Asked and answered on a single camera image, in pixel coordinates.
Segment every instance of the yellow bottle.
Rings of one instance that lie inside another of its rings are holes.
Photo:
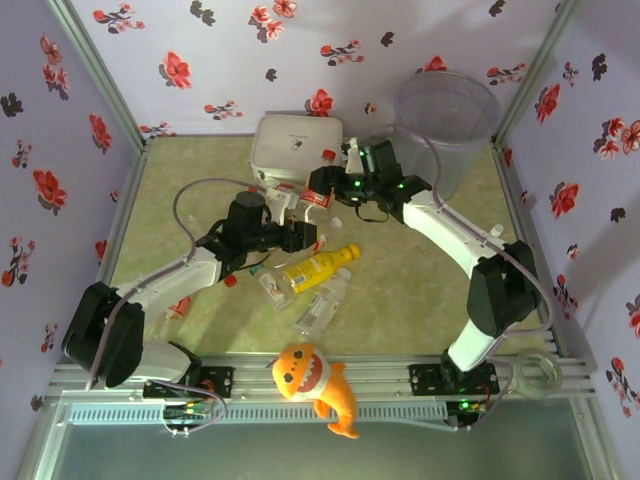
[[[293,267],[284,270],[286,281],[295,293],[328,280],[340,267],[360,257],[360,249],[353,243],[337,252],[320,252]]]

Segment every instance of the white box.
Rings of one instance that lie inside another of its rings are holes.
[[[251,148],[256,183],[276,187],[281,182],[305,185],[309,174],[325,165],[342,165],[342,122],[336,118],[265,115]],[[323,158],[325,150],[335,153]]]

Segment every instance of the transparent plastic cup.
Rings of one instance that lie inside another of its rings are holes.
[[[451,197],[471,169],[478,152],[500,123],[500,104],[477,80],[454,72],[424,72],[403,83],[396,95],[395,121],[431,140],[442,160],[438,193]],[[402,129],[391,136],[405,175],[433,184],[437,166],[430,149]]]

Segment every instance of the black mounting plate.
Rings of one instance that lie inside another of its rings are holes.
[[[232,367],[201,367],[200,375],[194,385],[196,388],[213,390],[222,398],[231,398],[231,388],[233,387]],[[203,397],[199,393],[184,390],[172,390],[164,385],[151,381],[150,385],[145,384],[142,391],[143,398],[179,398],[179,397]]]
[[[409,383],[415,397],[485,395],[485,386],[491,395],[500,392],[496,368],[491,363],[483,363],[473,369],[473,376],[465,379],[465,385],[452,385],[442,375],[442,364],[423,363],[409,365]]]

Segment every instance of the orange plush toy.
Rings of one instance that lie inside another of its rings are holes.
[[[287,347],[273,364],[273,379],[278,390],[294,402],[314,399],[313,409],[327,418],[329,409],[338,414],[338,423],[329,430],[348,438],[358,438],[353,429],[356,419],[356,399],[342,375],[344,363],[329,364],[322,352],[310,343]]]

